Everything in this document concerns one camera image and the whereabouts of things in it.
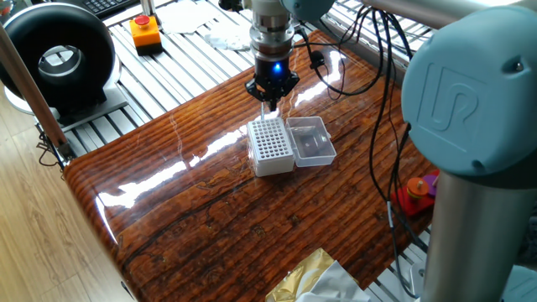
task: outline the orange box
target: orange box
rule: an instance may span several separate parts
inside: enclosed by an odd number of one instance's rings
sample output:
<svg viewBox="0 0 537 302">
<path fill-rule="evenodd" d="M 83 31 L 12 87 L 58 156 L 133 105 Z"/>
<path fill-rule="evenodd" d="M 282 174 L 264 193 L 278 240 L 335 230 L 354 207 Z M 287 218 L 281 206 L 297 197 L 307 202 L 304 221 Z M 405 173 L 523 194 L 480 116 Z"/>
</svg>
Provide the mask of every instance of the orange box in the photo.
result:
<svg viewBox="0 0 537 302">
<path fill-rule="evenodd" d="M 129 24 L 138 55 L 162 52 L 159 26 L 154 16 L 138 16 L 129 21 Z"/>
</svg>

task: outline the red button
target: red button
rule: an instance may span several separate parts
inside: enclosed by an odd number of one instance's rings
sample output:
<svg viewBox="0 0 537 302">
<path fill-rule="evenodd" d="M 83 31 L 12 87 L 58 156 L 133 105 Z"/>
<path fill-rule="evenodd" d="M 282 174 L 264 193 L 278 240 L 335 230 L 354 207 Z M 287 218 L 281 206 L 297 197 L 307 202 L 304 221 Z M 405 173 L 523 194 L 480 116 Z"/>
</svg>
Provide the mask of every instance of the red button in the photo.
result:
<svg viewBox="0 0 537 302">
<path fill-rule="evenodd" d="M 146 24 L 149 24 L 149 17 L 146 16 L 146 15 L 141 15 L 141 16 L 137 16 L 135 19 L 134 19 L 134 22 L 137 24 L 137 25 L 146 25 Z"/>
</svg>

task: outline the keyboard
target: keyboard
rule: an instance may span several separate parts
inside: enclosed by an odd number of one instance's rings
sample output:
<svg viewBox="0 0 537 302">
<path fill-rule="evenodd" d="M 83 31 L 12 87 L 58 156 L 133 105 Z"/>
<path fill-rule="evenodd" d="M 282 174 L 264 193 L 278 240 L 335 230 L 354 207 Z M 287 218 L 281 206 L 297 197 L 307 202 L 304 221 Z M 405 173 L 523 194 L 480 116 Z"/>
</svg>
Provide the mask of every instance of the keyboard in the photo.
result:
<svg viewBox="0 0 537 302">
<path fill-rule="evenodd" d="M 140 4 L 140 0 L 52 0 L 59 3 L 70 3 L 95 14 L 99 19 L 120 13 L 125 8 Z"/>
</svg>

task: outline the gold foil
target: gold foil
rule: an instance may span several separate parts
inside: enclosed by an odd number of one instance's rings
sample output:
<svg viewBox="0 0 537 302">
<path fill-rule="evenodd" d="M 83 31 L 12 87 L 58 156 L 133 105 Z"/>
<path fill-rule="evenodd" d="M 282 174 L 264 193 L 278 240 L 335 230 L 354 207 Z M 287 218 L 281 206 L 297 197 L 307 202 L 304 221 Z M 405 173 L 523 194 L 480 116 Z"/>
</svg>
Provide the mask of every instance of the gold foil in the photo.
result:
<svg viewBox="0 0 537 302">
<path fill-rule="evenodd" d="M 309 292 L 334 259 L 319 248 L 302 260 L 265 298 L 266 302 L 295 302 L 297 294 Z"/>
</svg>

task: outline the white cloth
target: white cloth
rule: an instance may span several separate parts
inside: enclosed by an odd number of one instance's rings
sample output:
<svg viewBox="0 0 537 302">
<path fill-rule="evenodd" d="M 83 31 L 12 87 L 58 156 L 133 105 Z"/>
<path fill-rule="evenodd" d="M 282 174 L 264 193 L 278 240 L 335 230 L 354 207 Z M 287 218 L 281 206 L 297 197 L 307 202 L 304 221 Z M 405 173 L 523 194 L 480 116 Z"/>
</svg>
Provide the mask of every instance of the white cloth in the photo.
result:
<svg viewBox="0 0 537 302">
<path fill-rule="evenodd" d="M 250 49 L 250 34 L 248 27 L 235 24 L 221 24 L 214 27 L 205 35 L 205 41 L 218 49 L 248 50 Z"/>
<path fill-rule="evenodd" d="M 296 302 L 370 302 L 347 271 L 335 261 L 315 283 L 311 291 L 297 293 Z"/>
<path fill-rule="evenodd" d="M 192 34 L 218 15 L 216 10 L 206 9 L 191 0 L 178 1 L 157 9 L 162 30 L 167 34 Z"/>
</svg>

